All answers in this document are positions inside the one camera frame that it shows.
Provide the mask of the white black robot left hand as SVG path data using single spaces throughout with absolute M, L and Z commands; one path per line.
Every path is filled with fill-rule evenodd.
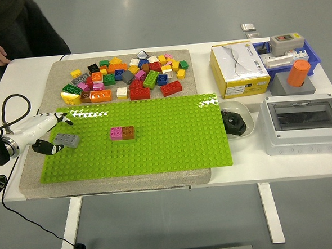
M 67 113 L 41 113 L 37 114 L 22 124 L 13 131 L 10 138 L 16 143 L 15 155 L 21 155 L 28 145 L 33 145 L 45 135 L 48 131 L 52 130 L 58 123 L 66 122 L 68 125 L 74 123 L 67 119 Z

